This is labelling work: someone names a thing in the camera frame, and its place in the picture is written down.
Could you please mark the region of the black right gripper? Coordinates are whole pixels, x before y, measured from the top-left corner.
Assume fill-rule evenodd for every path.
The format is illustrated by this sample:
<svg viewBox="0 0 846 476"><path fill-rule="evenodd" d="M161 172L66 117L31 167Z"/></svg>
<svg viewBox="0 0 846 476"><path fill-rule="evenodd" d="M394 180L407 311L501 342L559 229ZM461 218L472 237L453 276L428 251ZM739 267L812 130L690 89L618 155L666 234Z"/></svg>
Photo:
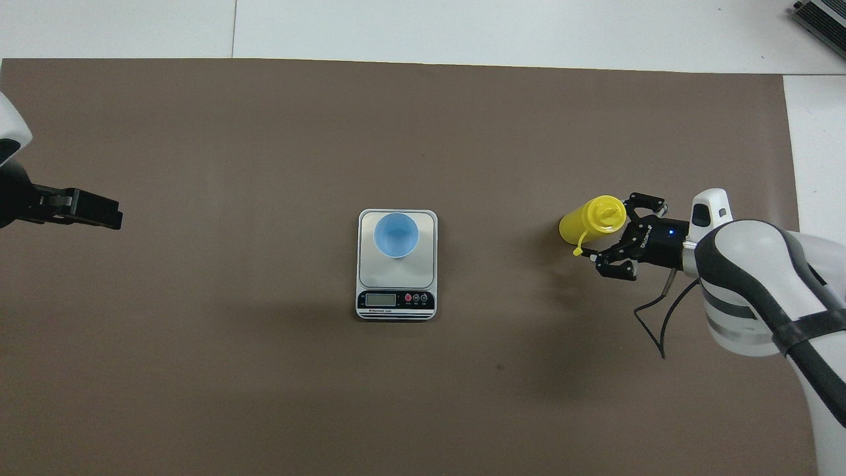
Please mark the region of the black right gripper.
<svg viewBox="0 0 846 476"><path fill-rule="evenodd" d="M648 215L640 216L638 209L646 209ZM633 192L625 200L626 229L635 228L636 246L631 259L625 255L625 247L612 246L598 251L581 248L581 256L594 264L604 278L635 281L638 276L637 262L650 263L658 267L681 270L683 268L683 242L689 233L689 221L665 219L667 202L648 194Z"/></svg>

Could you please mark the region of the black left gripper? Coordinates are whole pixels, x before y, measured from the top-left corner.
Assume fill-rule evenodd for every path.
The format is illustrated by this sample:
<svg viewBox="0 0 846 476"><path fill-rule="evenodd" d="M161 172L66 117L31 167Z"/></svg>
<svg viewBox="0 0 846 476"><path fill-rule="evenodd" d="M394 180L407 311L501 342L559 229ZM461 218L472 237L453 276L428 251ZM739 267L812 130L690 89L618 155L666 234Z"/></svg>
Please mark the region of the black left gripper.
<svg viewBox="0 0 846 476"><path fill-rule="evenodd" d="M112 230L123 227L118 201L81 189L34 187L25 168L18 162L5 162L1 168L1 228L18 220L33 207L34 223L69 225L75 223Z"/></svg>

